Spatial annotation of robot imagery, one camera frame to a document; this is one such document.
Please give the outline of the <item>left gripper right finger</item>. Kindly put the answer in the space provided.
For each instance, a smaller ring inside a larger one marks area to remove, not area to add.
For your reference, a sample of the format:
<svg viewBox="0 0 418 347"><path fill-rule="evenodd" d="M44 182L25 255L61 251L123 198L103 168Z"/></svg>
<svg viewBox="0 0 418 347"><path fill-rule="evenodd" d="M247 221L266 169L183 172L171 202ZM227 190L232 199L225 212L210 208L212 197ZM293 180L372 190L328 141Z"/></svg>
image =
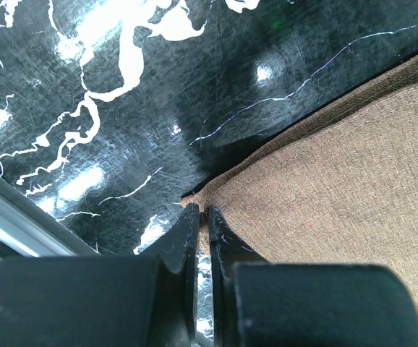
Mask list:
<svg viewBox="0 0 418 347"><path fill-rule="evenodd" d="M207 210L216 346L418 346L405 285L376 265L273 264Z"/></svg>

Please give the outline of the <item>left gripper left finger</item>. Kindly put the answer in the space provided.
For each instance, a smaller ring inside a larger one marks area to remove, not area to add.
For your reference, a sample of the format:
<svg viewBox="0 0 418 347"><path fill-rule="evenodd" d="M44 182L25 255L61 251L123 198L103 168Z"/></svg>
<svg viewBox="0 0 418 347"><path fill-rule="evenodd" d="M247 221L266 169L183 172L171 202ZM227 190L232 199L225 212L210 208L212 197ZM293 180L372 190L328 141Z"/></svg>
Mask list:
<svg viewBox="0 0 418 347"><path fill-rule="evenodd" d="M138 255L0 262L0 346L191 346L200 210Z"/></svg>

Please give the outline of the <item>brown cloth napkin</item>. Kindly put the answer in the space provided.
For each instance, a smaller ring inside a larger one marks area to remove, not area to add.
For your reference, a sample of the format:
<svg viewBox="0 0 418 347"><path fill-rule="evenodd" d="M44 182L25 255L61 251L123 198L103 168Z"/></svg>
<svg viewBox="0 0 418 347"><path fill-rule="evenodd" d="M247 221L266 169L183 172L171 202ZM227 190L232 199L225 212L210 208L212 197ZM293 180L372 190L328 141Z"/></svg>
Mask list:
<svg viewBox="0 0 418 347"><path fill-rule="evenodd" d="M418 55L280 133L182 204L271 262L375 263L418 308Z"/></svg>

